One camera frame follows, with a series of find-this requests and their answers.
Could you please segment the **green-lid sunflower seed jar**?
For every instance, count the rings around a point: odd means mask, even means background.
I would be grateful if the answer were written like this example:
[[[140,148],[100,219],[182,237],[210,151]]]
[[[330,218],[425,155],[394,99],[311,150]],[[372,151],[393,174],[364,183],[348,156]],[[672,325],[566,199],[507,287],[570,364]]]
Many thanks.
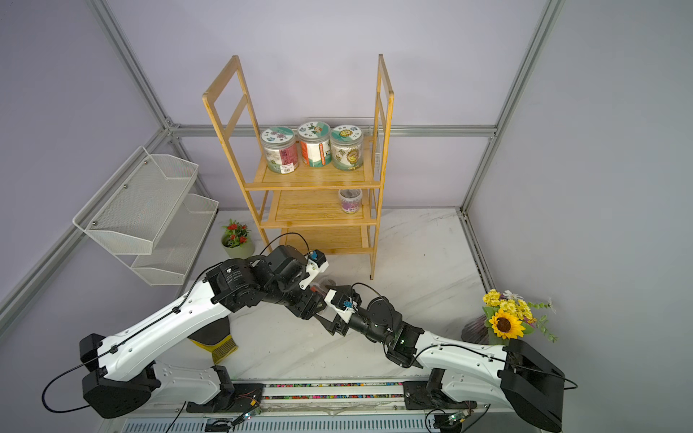
[[[330,132],[332,163],[341,171],[353,171],[363,165],[364,134],[358,126],[343,124]]]

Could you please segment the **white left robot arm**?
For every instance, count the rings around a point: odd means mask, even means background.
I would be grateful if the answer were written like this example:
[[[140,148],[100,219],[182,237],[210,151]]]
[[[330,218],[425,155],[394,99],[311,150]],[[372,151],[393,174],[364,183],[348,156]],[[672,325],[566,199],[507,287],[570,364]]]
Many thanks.
[[[270,254],[227,259],[205,269],[188,292],[149,318],[112,336],[92,333],[79,342],[86,406],[114,419],[144,406],[181,381],[157,373],[155,360],[180,341],[261,302],[285,306],[300,319],[325,307],[310,284],[328,268],[320,250],[300,253],[280,245]]]

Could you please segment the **seed jar with red base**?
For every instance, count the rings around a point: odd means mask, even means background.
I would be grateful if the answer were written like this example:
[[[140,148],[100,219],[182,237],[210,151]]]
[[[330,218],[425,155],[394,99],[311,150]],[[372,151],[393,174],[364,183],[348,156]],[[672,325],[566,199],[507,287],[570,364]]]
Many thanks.
[[[301,156],[307,166],[320,168],[331,164],[330,131],[330,126],[321,121],[307,122],[298,128]]]

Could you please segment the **small clear seed cup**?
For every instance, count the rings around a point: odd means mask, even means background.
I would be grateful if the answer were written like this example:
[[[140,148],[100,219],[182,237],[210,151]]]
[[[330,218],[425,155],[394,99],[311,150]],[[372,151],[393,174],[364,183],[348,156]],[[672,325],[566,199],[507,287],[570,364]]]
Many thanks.
[[[321,297],[321,299],[325,299],[326,296],[328,295],[328,290],[322,288],[319,285],[312,285],[312,286],[310,286],[310,289],[312,292],[318,294],[319,297]]]
[[[323,289],[328,289],[330,287],[335,287],[337,283],[330,277],[323,277],[317,282],[317,285]]]
[[[340,189],[339,201],[341,210],[349,215],[356,214],[362,206],[362,189]]]

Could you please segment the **seed jar with floral lid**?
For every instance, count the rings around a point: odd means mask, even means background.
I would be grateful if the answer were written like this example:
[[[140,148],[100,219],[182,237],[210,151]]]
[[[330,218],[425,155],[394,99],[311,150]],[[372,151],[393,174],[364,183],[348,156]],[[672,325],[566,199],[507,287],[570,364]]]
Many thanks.
[[[291,128],[273,126],[261,133],[265,160],[270,171],[279,174],[294,172],[299,166],[296,139]]]

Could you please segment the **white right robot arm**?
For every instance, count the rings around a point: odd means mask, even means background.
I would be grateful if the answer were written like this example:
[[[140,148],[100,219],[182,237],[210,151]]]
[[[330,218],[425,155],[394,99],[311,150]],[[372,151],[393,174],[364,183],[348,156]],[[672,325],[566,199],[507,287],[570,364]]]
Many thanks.
[[[348,285],[310,290],[336,313],[332,320],[321,319],[328,333],[346,335],[353,330],[381,345],[385,357],[397,366],[429,370],[433,397],[511,408],[538,429],[562,430],[564,394],[572,381],[529,343],[489,346],[457,341],[405,322],[385,297],[361,307],[360,295]]]

